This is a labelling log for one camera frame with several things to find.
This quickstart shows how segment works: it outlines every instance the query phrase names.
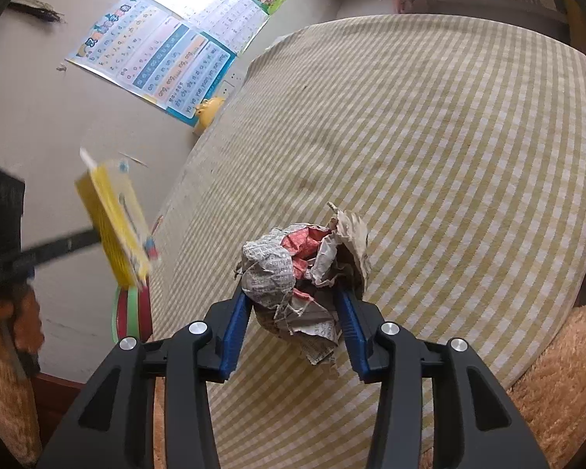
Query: yellow and white gingham fabric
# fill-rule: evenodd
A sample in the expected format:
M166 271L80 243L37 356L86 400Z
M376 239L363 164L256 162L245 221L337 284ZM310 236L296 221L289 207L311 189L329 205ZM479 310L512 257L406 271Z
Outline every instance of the yellow and white gingham fabric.
M370 229L366 300L416 336L466 338L508 386L566 318L586 270L586 58L525 29L391 15L296 32L252 64L164 207L156 337L230 297L242 242ZM361 468L379 395L338 350L312 368L250 322L209 388L223 469ZM423 388L423 447L432 435Z

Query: hand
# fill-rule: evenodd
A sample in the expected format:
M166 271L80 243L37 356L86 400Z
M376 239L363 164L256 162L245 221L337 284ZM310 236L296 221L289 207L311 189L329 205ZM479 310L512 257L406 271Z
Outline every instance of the hand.
M11 300L0 299L0 321L8 321L14 312ZM41 332L41 319L39 318L39 304L35 298L35 292L28 287L22 301L19 312L13 324L14 343L19 351L37 353L44 343L44 335ZM9 352L2 341L0 331L0 359L9 360Z

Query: bed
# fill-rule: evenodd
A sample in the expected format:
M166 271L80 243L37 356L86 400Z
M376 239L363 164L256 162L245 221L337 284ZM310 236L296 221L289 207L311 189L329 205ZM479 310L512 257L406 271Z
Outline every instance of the bed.
M461 335L511 386L586 271L586 57L441 15L333 21L271 47L161 212L155 338L231 295L242 242L325 223L328 201L369 224L366 300L418 337ZM363 467L378 391L343 347L311 366L251 321L238 371L209 389L222 467ZM426 449L429 387L423 400Z

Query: silver screw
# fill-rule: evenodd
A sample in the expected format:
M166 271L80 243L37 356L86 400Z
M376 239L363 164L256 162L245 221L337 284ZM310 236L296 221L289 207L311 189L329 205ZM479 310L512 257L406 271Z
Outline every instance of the silver screw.
M129 351L131 349L134 349L136 345L137 345L137 339L135 337L122 338L122 341L119 343L120 349L123 349L125 351Z
M394 322L385 322L381 326L381 330L386 333L386 335L397 335L399 333L399 326Z
M208 329L208 325L205 322L196 321L189 324L189 331L193 335L201 335Z
M463 351L467 350L467 347L469 347L469 344L467 344L467 342L461 338L454 338L451 341L451 347L453 350L458 351L459 353L462 353Z

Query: wall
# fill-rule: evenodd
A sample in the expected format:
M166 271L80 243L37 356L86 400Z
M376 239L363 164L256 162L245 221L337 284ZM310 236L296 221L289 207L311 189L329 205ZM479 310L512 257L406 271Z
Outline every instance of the wall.
M86 227L73 187L86 147L98 160L124 152L147 220L154 220L195 143L191 128L79 67L56 67L117 0L43 0L65 23L7 10L0 18L0 167L26 181L24 244ZM246 68L276 37L334 18L341 0L288 0L238 61ZM85 381L111 349L115 283L100 248L38 269L42 371Z

